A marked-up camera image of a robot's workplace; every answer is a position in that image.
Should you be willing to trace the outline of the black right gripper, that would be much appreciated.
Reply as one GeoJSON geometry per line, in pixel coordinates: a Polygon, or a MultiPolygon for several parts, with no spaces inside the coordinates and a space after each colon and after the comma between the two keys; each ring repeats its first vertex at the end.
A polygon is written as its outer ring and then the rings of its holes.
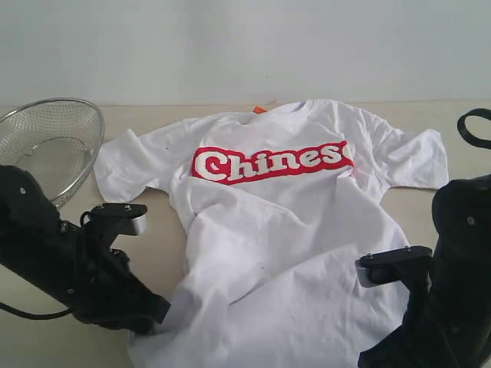
{"type": "Polygon", "coordinates": [[[481,367],[490,360],[490,269],[362,268],[361,283],[401,281],[402,323],[360,353],[359,367],[481,367]]]}

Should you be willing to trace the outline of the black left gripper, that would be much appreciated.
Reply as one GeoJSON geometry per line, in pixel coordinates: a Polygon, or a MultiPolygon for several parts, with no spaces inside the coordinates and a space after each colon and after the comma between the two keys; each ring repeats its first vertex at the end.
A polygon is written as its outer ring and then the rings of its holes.
{"type": "Polygon", "coordinates": [[[170,302],[153,293],[130,270],[130,259],[117,249],[105,252],[87,283],[76,292],[72,315],[109,330],[149,334],[163,322],[170,302]]]}

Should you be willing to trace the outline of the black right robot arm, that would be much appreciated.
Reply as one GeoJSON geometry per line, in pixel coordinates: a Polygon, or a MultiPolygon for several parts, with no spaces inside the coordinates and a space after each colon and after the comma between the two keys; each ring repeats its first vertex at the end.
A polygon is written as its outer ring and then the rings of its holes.
{"type": "Polygon", "coordinates": [[[432,202],[435,249],[407,246],[356,261],[366,287],[401,282],[401,325],[359,367],[481,367],[490,358],[490,177],[457,179],[432,202]]]}

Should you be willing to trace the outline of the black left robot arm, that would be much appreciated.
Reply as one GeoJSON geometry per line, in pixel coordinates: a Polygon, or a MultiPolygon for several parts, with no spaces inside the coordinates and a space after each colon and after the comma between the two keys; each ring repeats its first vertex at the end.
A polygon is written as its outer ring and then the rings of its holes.
{"type": "Polygon", "coordinates": [[[124,251],[111,247],[120,235],[143,233],[146,214],[145,205],[107,202],[75,225],[61,218],[29,172],[2,166],[1,264],[66,308],[53,314],[1,309],[29,320],[72,315],[84,324],[148,334],[170,302],[133,274],[124,251]]]}

